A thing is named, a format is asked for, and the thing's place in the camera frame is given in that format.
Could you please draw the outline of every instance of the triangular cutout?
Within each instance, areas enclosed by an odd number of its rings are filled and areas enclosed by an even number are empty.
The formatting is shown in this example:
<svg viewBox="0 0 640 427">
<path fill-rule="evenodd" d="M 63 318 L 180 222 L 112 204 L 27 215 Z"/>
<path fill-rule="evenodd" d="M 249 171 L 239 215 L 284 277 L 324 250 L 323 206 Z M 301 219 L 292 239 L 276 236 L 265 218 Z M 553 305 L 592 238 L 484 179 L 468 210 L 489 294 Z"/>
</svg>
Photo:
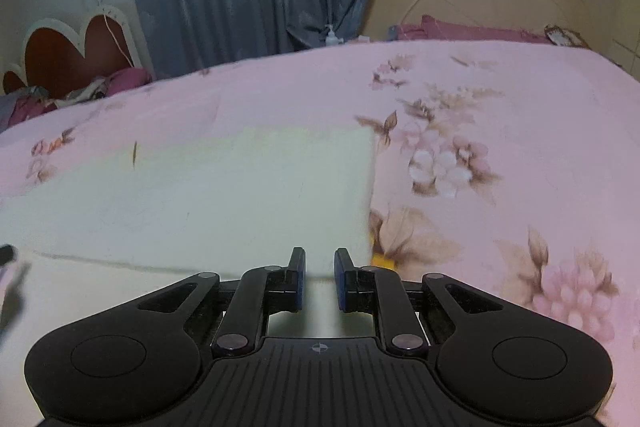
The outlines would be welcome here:
<svg viewBox="0 0 640 427">
<path fill-rule="evenodd" d="M 469 314 L 498 312 L 502 309 L 501 304 L 465 290 L 457 284 L 447 284 L 447 291 L 458 303 L 458 306 Z"/>
<path fill-rule="evenodd" d="M 159 313 L 173 313 L 181 306 L 196 286 L 197 284 L 193 282 L 183 284 L 182 286 L 178 286 L 177 288 L 156 295 L 138 304 L 138 309 Z"/>
</svg>

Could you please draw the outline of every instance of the white flower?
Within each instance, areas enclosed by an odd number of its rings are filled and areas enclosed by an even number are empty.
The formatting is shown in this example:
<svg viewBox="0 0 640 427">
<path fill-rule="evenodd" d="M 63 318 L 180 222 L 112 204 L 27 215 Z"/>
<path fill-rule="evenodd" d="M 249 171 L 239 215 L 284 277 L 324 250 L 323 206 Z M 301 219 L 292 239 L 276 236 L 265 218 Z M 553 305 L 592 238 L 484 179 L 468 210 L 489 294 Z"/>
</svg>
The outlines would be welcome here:
<svg viewBox="0 0 640 427">
<path fill-rule="evenodd" d="M 438 194 L 448 198 L 455 197 L 461 188 L 468 187 L 473 176 L 469 169 L 458 165 L 453 152 L 443 151 L 434 155 L 425 150 L 414 153 L 409 175 L 415 183 L 433 185 Z"/>
</svg>

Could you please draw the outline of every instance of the crosshair symbol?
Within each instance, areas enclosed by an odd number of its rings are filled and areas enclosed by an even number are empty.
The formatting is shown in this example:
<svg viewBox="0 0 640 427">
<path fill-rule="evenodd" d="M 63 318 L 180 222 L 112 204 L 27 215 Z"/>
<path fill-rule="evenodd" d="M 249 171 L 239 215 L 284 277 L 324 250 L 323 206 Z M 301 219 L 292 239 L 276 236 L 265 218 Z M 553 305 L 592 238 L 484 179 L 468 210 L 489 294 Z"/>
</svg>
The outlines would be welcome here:
<svg viewBox="0 0 640 427">
<path fill-rule="evenodd" d="M 317 343 L 311 346 L 311 349 L 313 349 L 320 355 L 321 353 L 324 353 L 327 349 L 329 349 L 329 346 L 327 346 L 326 344 Z"/>
</svg>

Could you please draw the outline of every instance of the yellow object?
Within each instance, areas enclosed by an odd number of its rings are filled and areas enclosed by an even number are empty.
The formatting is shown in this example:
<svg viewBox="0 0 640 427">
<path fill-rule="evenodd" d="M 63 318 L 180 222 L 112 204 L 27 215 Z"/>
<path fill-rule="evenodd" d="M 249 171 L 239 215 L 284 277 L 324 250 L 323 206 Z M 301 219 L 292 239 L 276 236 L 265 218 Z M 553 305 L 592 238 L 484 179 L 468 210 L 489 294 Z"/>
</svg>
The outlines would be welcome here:
<svg viewBox="0 0 640 427">
<path fill-rule="evenodd" d="M 375 253 L 371 257 L 371 266 L 379 266 L 381 268 L 388 268 L 389 270 L 396 269 L 396 262 L 382 254 Z"/>
</svg>

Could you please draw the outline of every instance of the pink blanket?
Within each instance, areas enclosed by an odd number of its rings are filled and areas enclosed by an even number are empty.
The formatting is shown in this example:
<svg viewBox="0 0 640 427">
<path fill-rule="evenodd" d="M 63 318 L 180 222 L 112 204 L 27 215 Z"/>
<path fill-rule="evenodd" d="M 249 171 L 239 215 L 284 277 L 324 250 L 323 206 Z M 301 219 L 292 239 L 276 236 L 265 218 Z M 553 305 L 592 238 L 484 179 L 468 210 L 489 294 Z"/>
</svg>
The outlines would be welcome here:
<svg viewBox="0 0 640 427">
<path fill-rule="evenodd" d="M 640 87 L 592 52 L 413 41 L 200 71 L 0 135 L 0 198 L 135 143 L 357 125 L 379 137 L 374 261 L 406 279 L 447 273 L 594 336 L 614 363 L 599 419 L 636 425 Z"/>
</svg>

